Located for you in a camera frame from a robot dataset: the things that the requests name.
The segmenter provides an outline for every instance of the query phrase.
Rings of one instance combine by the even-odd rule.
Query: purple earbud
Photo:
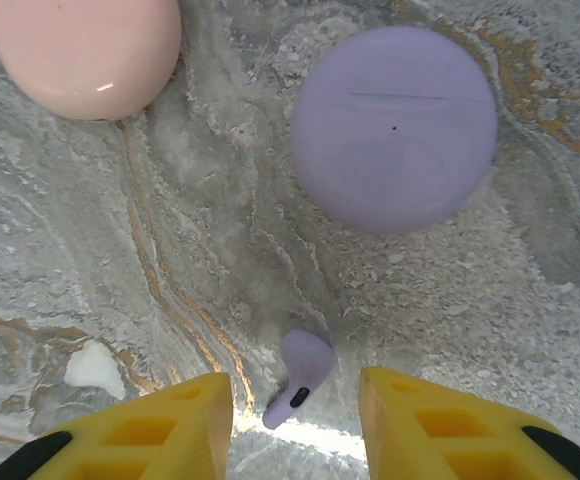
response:
[[[385,27],[337,45],[305,79],[290,124],[299,183],[329,216],[370,233],[444,220],[492,159],[497,111],[459,45]]]
[[[336,356],[319,337],[293,330],[281,340],[281,360],[288,369],[288,388],[263,414],[263,424],[275,429],[305,403],[328,378]]]

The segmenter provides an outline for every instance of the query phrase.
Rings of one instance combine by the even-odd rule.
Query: gold vein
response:
[[[406,0],[398,0],[398,2],[401,5],[406,4]],[[489,23],[491,23],[491,16],[486,16],[486,24]],[[478,43],[470,40],[466,34],[458,31],[452,24],[443,19],[438,20],[435,26],[446,36],[465,47],[485,72],[490,71],[488,62]],[[580,139],[570,137],[565,131],[568,126],[568,118],[563,109],[552,120],[541,115],[539,99],[580,100],[580,93],[566,90],[556,83],[551,83],[545,89],[539,89],[536,82],[545,80],[546,74],[533,62],[537,42],[534,40],[515,42],[502,33],[490,32],[487,26],[477,29],[476,33],[481,40],[493,47],[497,57],[499,77],[509,97],[506,104],[510,111],[522,123],[537,123],[545,133],[557,142],[580,154]]]
[[[31,328],[24,318],[14,318],[5,320],[0,318],[0,336],[11,346],[10,368],[16,368],[21,360],[20,340],[9,331],[10,329],[24,333],[36,341],[38,344],[49,345],[61,349],[67,353],[74,353],[83,347],[83,344],[92,336],[77,327],[39,327]],[[154,381],[143,378],[132,369],[134,357],[128,349],[116,351],[112,344],[105,339],[98,339],[108,347],[114,357],[123,364],[128,371],[128,376],[134,384],[145,393],[156,392],[161,386]]]
[[[208,328],[213,333],[213,335],[215,336],[217,341],[228,351],[228,353],[232,357],[232,360],[233,360],[234,366],[235,366],[235,370],[237,371],[237,374],[239,375],[239,377],[241,379],[241,382],[243,384],[243,388],[245,391],[245,395],[246,395],[246,408],[245,408],[244,413],[246,415],[251,415],[254,411],[254,394],[252,392],[252,386],[250,384],[250,381],[248,380],[246,373],[245,373],[245,367],[243,364],[243,360],[242,360],[241,356],[239,355],[234,344],[229,340],[229,338],[221,330],[218,322],[212,317],[212,315],[210,315],[210,313],[206,309],[201,307],[188,294],[186,294],[184,292],[183,288],[181,287],[181,285],[176,281],[176,276],[172,270],[172,267],[170,266],[170,264],[168,263],[167,259],[165,258],[164,254],[163,254],[164,246],[163,246],[161,239],[159,238],[159,235],[157,234],[157,232],[154,228],[154,223],[153,223],[152,218],[151,218],[150,213],[149,213],[150,208],[148,205],[148,200],[146,198],[146,195],[145,195],[143,189],[141,188],[141,181],[139,179],[139,174],[138,174],[137,169],[135,168],[133,161],[132,161],[132,155],[131,155],[132,139],[130,138],[130,132],[128,131],[128,128],[126,127],[126,125],[123,122],[117,122],[117,126],[123,134],[124,144],[125,144],[126,161],[128,163],[130,173],[131,173],[132,178],[133,178],[134,190],[137,194],[137,201],[138,201],[139,207],[146,215],[148,232],[149,232],[152,240],[154,241],[156,255],[157,255],[157,263],[159,265],[159,268],[164,273],[165,281],[170,286],[171,290],[176,295],[176,297],[184,305],[186,305],[188,308],[190,308],[193,312],[195,312],[203,320],[203,322],[208,326]],[[189,322],[187,322],[187,320],[185,318],[183,318],[176,311],[174,311],[172,309],[172,307],[169,305],[169,303],[167,302],[167,300],[163,297],[161,290],[160,290],[160,283],[159,283],[158,275],[157,275],[156,271],[154,270],[154,268],[152,267],[149,256],[148,256],[147,251],[145,249],[145,245],[143,244],[143,240],[141,239],[141,235],[139,234],[139,232],[141,231],[141,228],[140,228],[138,212],[136,212],[135,209],[136,209],[136,207],[134,206],[134,204],[129,202],[128,203],[128,213],[129,213],[130,221],[132,224],[132,237],[133,237],[135,244],[137,245],[137,251],[139,254],[139,261],[140,261],[142,268],[144,270],[144,274],[145,274],[146,278],[148,279],[148,288],[150,289],[152,296],[155,299],[157,299],[157,301],[162,305],[162,307],[165,309],[166,313],[168,313],[169,316],[171,316],[173,319],[175,319],[179,324],[181,324],[186,329],[186,331],[188,331],[192,335],[193,339],[196,341],[197,345],[199,346],[199,348],[201,349],[203,354],[206,356],[208,361],[212,364],[215,371],[220,371],[221,366],[220,366],[219,362],[217,361],[217,359],[215,358],[215,356],[212,354],[212,351],[210,350],[208,345],[203,341],[203,339],[201,339],[199,337],[199,335],[197,335],[195,330],[190,326]]]

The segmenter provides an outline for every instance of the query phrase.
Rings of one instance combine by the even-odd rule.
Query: gray marble countertop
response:
[[[184,61],[136,118],[56,118],[0,67],[0,461],[60,422],[223,370],[236,392],[228,478],[368,478],[365,365],[521,408],[580,443],[580,2],[181,6]],[[384,24],[466,47],[501,127],[466,208],[372,237],[297,187],[287,120],[321,55]],[[332,342],[338,366],[271,433],[260,418],[284,375],[277,346],[297,327]]]

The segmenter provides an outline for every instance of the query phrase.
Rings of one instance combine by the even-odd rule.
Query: marble surface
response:
[[[368,478],[364,365],[527,410],[580,443],[580,2],[181,5],[182,61],[136,118],[55,118],[0,68],[0,461],[59,422],[223,370],[228,478]],[[501,128],[459,214],[372,237],[297,187],[287,121],[314,62],[384,24],[465,46]],[[295,327],[330,341],[338,366],[271,433],[260,417]],[[122,384],[75,386],[66,371],[84,348]]]

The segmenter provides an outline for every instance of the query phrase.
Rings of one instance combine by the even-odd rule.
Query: white spot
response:
[[[481,30],[485,26],[486,26],[486,21],[483,19],[479,19],[476,22],[474,22],[474,25],[472,25],[472,31],[476,32],[478,30]]]
[[[446,308],[446,315],[450,315],[450,316],[455,316],[455,315],[460,315],[463,312],[465,312],[468,308],[468,305],[452,305],[448,308]]]
[[[94,340],[74,352],[68,361],[64,381],[73,387],[99,387],[119,400],[126,396],[117,363],[110,350]]]
[[[404,258],[403,253],[393,253],[388,257],[388,260],[390,261],[390,263],[395,264],[399,263],[401,260],[403,260],[403,258]]]
[[[541,105],[541,115],[547,120],[554,120],[559,114],[559,101],[556,98],[548,98]]]
[[[550,82],[547,80],[535,80],[532,82],[533,87],[537,87],[539,90],[545,90],[550,86]]]
[[[559,291],[561,293],[568,293],[574,288],[574,284],[572,282],[564,283],[563,285],[559,286]]]
[[[46,195],[48,193],[48,190],[46,190],[43,187],[40,187],[39,185],[33,185],[32,189],[37,192],[39,195]]]
[[[366,449],[363,438],[358,435],[335,428],[325,428],[295,418],[287,420],[276,430],[268,430],[261,425],[260,417],[243,416],[235,412],[234,424],[237,431],[254,430],[266,433],[275,440],[302,447],[313,447],[319,453],[330,458],[352,457],[357,461],[366,461]]]
[[[19,138],[0,132],[0,149],[15,167],[19,165],[21,159],[21,143]]]

